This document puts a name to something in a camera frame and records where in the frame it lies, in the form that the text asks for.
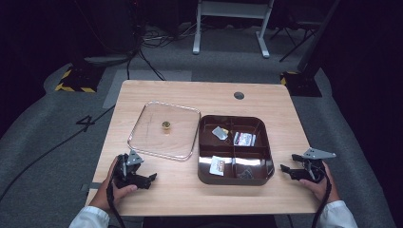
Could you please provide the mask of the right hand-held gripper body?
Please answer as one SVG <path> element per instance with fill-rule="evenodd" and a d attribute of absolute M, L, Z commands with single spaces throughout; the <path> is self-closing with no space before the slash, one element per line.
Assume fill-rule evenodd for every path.
<path fill-rule="evenodd" d="M 335 157 L 336 153 L 310 147 L 302 155 L 303 167 L 308 172 L 313 182 L 321 182 L 326 174 L 322 161 Z"/>

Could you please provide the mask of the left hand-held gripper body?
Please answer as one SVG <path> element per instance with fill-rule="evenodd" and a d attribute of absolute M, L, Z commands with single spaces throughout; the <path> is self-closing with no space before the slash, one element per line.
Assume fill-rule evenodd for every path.
<path fill-rule="evenodd" d="M 143 162 L 144 160 L 134 149 L 131 149 L 128 154 L 119 155 L 113 174 L 115 185 L 123 188 L 134 184 L 138 188 L 142 188 L 144 179 L 137 174 L 137 170 Z"/>

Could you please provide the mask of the person's right hand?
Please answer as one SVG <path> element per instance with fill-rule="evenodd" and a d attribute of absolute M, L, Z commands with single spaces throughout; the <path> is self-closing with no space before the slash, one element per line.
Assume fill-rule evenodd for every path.
<path fill-rule="evenodd" d="M 301 179 L 299 182 L 307 189 L 309 189 L 318 200 L 323 200 L 326 195 L 327 183 L 331 184 L 331 190 L 329 197 L 327 199 L 328 203 L 341 200 L 341 197 L 338 194 L 336 189 L 336 183 L 334 181 L 333 175 L 330 171 L 330 168 L 326 162 L 323 163 L 325 167 L 325 171 L 327 174 L 327 178 L 323 179 L 320 183 L 314 183 L 308 180 Z"/>

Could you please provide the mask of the person's left hand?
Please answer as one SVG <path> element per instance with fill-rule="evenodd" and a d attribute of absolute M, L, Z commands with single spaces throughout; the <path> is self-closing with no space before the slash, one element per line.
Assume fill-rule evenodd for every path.
<path fill-rule="evenodd" d="M 110 209 L 107 200 L 107 187 L 109 186 L 109 183 L 111 181 L 112 172 L 114 171 L 116 162 L 117 159 L 114 159 L 109 167 L 105 180 L 101 183 L 96 194 L 89 203 L 89 206 L 97 207 L 106 212 Z M 121 199 L 138 190 L 138 187 L 136 185 L 128 185 L 123 188 L 117 188 L 115 185 L 112 185 L 112 187 L 113 187 L 114 204 L 118 204 Z"/>

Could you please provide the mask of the clear plastic lid gold knob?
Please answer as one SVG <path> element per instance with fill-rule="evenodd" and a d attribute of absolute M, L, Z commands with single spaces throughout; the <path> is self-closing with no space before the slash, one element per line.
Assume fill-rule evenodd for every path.
<path fill-rule="evenodd" d="M 201 112 L 194 107 L 151 101 L 127 139 L 137 153 L 186 161 L 193 153 Z"/>

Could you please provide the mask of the dark wrapped candy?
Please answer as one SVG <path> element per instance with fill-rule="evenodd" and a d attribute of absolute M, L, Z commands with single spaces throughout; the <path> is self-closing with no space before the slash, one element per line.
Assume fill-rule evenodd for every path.
<path fill-rule="evenodd" d="M 241 173 L 237 174 L 238 179 L 246 179 L 246 180 L 251 180 L 254 178 L 253 172 L 250 168 L 246 168 L 243 170 Z"/>

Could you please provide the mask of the dark brown compartment box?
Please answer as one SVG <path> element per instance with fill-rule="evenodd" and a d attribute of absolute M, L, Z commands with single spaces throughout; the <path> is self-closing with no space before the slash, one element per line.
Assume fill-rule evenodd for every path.
<path fill-rule="evenodd" d="M 229 130 L 228 138 L 218 139 L 212 130 L 217 126 Z M 254 146 L 235 146 L 237 132 L 255 134 Z M 213 156 L 225 158 L 224 175 L 209 173 Z M 250 168 L 254 178 L 238 179 L 237 174 Z M 199 123 L 199 179 L 207 184 L 263 185 L 275 173 L 265 124 L 256 117 L 206 115 Z"/>

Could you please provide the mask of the striped candy packet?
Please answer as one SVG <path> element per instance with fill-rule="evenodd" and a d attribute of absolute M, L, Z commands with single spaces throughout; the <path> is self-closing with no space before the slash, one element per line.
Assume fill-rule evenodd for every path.
<path fill-rule="evenodd" d="M 254 146 L 256 135 L 252 133 L 237 132 L 234 137 L 235 146 Z"/>

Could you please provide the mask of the white orange snack packet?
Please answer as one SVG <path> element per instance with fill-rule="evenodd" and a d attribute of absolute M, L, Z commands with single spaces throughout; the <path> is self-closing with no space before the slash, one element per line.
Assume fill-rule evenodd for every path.
<path fill-rule="evenodd" d="M 210 163 L 209 173 L 212 175 L 223 176 L 225 168 L 225 158 L 213 156 Z"/>

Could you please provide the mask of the person's dark legs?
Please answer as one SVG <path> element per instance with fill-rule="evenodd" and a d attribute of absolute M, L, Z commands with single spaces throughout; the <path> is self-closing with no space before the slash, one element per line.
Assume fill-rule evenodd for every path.
<path fill-rule="evenodd" d="M 145 217 L 143 228 L 278 228 L 275 218 L 263 216 Z"/>

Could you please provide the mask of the black stand yellow striped base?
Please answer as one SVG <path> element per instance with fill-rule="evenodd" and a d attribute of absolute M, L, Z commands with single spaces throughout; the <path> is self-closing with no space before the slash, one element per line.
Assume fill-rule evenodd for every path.
<path fill-rule="evenodd" d="M 107 67 L 130 63 L 140 49 L 140 0 L 47 0 L 46 6 L 70 61 L 58 90 L 95 92 Z"/>
<path fill-rule="evenodd" d="M 285 60 L 297 48 L 313 37 L 313 41 L 303 54 L 297 71 L 285 71 L 280 74 L 280 81 L 289 91 L 291 96 L 321 97 L 315 76 L 318 66 L 315 64 L 319 40 L 326 27 L 331 21 L 340 0 L 330 0 L 331 5 L 323 9 L 321 5 L 311 6 L 300 4 L 288 5 L 287 15 L 289 25 L 292 29 L 303 29 L 305 31 L 302 41 L 287 52 L 280 61 Z"/>

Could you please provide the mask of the silver foil packet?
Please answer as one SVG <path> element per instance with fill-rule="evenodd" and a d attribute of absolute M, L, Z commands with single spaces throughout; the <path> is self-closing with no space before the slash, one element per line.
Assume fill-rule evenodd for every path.
<path fill-rule="evenodd" d="M 221 127 L 217 126 L 212 130 L 212 133 L 221 141 L 224 141 L 228 138 L 228 134 L 222 131 Z"/>

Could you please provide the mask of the white desk frame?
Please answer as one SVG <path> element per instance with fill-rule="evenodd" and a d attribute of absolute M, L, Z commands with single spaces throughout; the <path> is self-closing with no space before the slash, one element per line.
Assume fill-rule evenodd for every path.
<path fill-rule="evenodd" d="M 196 34 L 192 52 L 197 55 L 201 51 L 202 17 L 219 16 L 246 19 L 260 19 L 260 30 L 256 32 L 260 52 L 263 58 L 269 58 L 270 53 L 264 41 L 264 34 L 270 19 L 275 0 L 268 0 L 263 4 L 214 2 L 211 0 L 199 0 L 196 14 Z"/>

